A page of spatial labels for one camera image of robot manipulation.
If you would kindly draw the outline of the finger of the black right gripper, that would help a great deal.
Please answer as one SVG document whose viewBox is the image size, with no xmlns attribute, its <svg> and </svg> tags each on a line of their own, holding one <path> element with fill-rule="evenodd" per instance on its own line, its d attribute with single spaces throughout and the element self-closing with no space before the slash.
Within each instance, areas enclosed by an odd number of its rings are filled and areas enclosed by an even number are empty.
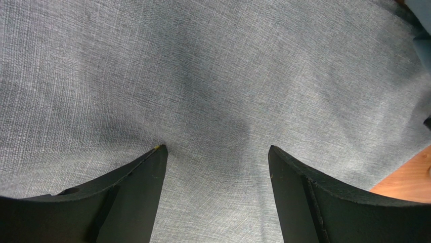
<svg viewBox="0 0 431 243">
<path fill-rule="evenodd" d="M 423 125 L 431 131 L 431 116 L 429 116 L 424 120 Z"/>
</svg>

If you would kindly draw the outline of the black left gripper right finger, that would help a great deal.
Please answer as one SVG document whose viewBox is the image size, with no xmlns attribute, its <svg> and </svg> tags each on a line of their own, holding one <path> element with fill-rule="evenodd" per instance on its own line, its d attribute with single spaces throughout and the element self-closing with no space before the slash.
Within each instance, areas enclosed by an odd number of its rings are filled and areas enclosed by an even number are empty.
<svg viewBox="0 0 431 243">
<path fill-rule="evenodd" d="M 268 163 L 284 242 L 430 242 L 430 204 L 351 186 L 277 146 Z"/>
</svg>

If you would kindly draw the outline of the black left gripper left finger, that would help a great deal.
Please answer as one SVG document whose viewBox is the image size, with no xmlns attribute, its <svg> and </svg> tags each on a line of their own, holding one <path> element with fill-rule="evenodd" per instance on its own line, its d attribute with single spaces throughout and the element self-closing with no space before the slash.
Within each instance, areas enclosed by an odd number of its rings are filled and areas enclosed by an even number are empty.
<svg viewBox="0 0 431 243">
<path fill-rule="evenodd" d="M 149 242 L 167 158 L 158 145 L 57 195 L 1 197 L 1 242 Z"/>
</svg>

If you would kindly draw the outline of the light grey cloth napkin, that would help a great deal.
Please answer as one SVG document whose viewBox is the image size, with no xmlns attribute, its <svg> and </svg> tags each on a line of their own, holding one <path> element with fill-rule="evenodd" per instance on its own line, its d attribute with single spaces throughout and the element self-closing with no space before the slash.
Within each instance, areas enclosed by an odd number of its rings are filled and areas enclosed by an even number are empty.
<svg viewBox="0 0 431 243">
<path fill-rule="evenodd" d="M 282 242 L 268 151 L 369 190 L 430 145 L 393 1 L 1 1 L 1 195 L 158 144 L 152 242 Z"/>
</svg>

